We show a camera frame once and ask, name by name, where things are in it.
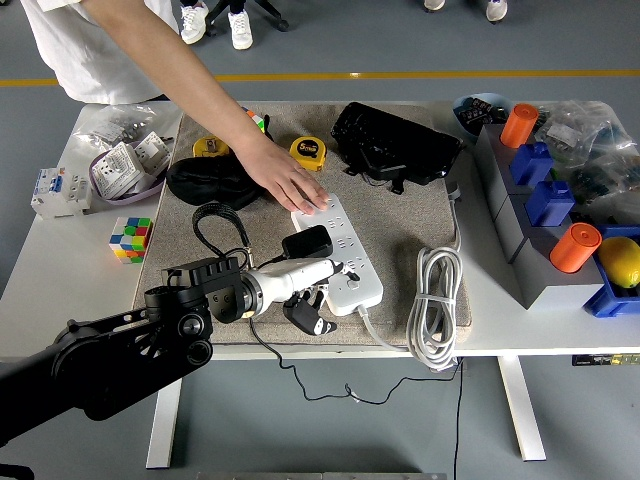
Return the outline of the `person's right hand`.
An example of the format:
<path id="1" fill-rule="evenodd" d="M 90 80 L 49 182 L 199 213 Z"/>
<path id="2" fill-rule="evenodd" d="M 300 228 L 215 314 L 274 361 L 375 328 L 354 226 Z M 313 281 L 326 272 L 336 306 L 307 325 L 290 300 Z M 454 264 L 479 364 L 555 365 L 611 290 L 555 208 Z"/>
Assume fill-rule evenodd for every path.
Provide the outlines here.
<path id="1" fill-rule="evenodd" d="M 289 212 L 325 210 L 326 190 L 283 148 L 258 132 L 231 142 L 249 176 Z"/>

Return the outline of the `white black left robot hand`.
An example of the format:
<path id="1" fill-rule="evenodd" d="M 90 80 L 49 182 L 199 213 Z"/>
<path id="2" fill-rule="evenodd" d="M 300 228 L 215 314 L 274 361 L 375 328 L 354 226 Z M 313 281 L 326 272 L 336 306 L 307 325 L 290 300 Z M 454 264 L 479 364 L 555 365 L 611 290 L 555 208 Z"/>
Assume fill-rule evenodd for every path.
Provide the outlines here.
<path id="1" fill-rule="evenodd" d="M 284 316 L 305 334 L 331 333 L 337 329 L 337 324 L 324 320 L 319 314 L 324 296 L 316 297 L 316 302 L 309 304 L 303 292 L 328 284 L 328 279 L 336 274 L 360 280 L 353 268 L 329 258 L 286 260 L 250 270 L 244 277 L 251 292 L 251 300 L 245 300 L 247 311 L 260 315 L 272 303 L 282 303 Z"/>

